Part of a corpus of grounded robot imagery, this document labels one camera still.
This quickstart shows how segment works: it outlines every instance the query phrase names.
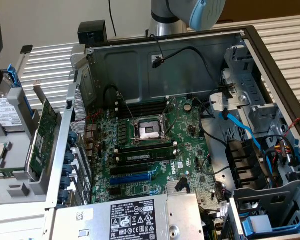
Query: blue pcie slot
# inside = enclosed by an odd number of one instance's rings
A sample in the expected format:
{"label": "blue pcie slot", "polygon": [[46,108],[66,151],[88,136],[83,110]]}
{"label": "blue pcie slot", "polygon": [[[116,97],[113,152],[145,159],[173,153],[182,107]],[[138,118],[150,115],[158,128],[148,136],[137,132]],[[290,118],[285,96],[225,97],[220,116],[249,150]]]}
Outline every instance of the blue pcie slot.
{"label": "blue pcie slot", "polygon": [[129,183],[136,183],[136,182],[144,182],[144,181],[151,181],[151,174],[149,173],[140,173],[140,174],[134,174],[130,176],[119,176],[110,178],[110,185],[117,185],[117,184],[129,184]]}

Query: power supply label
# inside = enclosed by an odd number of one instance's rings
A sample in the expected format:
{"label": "power supply label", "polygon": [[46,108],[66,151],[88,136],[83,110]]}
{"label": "power supply label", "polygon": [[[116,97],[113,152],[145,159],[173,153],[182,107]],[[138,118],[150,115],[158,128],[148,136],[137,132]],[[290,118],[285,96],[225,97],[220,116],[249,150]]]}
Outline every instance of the power supply label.
{"label": "power supply label", "polygon": [[111,205],[110,240],[155,240],[154,200]]}
{"label": "power supply label", "polygon": [[21,120],[14,106],[6,98],[0,98],[0,124],[3,127],[21,126]]}

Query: cpu socket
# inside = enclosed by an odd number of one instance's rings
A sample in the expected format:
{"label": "cpu socket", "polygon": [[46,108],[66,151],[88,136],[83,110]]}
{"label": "cpu socket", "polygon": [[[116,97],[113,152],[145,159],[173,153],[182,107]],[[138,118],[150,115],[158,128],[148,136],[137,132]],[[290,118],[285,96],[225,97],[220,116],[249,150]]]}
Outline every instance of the cpu socket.
{"label": "cpu socket", "polygon": [[[166,113],[169,108],[176,109],[176,116],[173,120],[172,124],[167,125],[168,119],[166,118]],[[167,141],[169,137],[167,133],[173,127],[176,119],[178,117],[177,112],[177,102],[175,97],[169,102],[166,106],[162,114],[158,116],[146,117],[146,118],[139,118],[133,121],[134,125],[134,140],[135,144],[138,144],[139,141],[149,141],[149,140],[156,140],[156,141]]]}

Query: green circuit board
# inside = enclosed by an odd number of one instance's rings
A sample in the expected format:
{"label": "green circuit board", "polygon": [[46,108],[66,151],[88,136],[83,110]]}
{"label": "green circuit board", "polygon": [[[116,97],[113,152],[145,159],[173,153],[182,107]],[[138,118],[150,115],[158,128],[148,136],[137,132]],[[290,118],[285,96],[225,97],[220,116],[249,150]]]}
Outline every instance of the green circuit board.
{"label": "green circuit board", "polygon": [[27,160],[30,162],[30,167],[38,176],[40,176],[42,171],[49,164],[54,142],[56,118],[56,113],[46,99],[43,104],[39,127],[35,133],[35,144],[29,149],[29,160]]}
{"label": "green circuit board", "polygon": [[[166,186],[169,182],[177,182],[181,177],[186,177],[191,192],[197,195],[198,203],[210,208],[217,206],[216,198],[210,200],[211,191],[215,189],[214,179],[212,176],[204,175],[199,169],[202,167],[204,171],[212,172],[212,167],[208,163],[202,165],[202,161],[208,155],[208,149],[205,139],[199,137],[198,107],[192,107],[192,110],[186,113],[183,106],[184,104],[192,104],[191,99],[179,97],[176,98],[176,101],[177,105],[166,114],[166,119],[168,121],[167,126],[170,126],[178,116],[168,134],[169,141],[177,142],[177,153],[175,159],[148,164],[151,181],[110,185],[110,170],[117,167],[117,163],[112,160],[115,145],[126,149],[135,147],[132,140],[133,125],[130,124],[132,119],[117,119],[114,114],[108,112],[97,120],[96,124],[101,128],[102,140],[105,142],[106,149],[102,151],[102,158],[99,158],[97,153],[93,153],[92,156],[91,166],[94,173],[94,182],[91,203],[104,203],[125,197],[164,194],[167,191]],[[127,133],[123,142],[119,134],[122,126],[124,126]],[[189,128],[193,127],[195,131],[190,133]],[[140,143],[140,146],[153,144],[147,140]],[[169,154],[170,150],[159,149],[155,151],[167,151],[166,154]],[[120,187],[121,194],[110,195],[109,190],[113,187]]]}

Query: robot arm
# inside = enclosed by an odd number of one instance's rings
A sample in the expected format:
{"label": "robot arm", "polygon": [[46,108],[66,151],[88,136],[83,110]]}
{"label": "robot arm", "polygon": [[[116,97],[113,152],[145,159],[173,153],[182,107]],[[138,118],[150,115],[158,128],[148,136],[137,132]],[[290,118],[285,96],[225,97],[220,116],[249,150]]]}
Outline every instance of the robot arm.
{"label": "robot arm", "polygon": [[185,25],[195,31],[208,30],[219,19],[224,4],[225,0],[152,0],[150,33],[184,33]]}

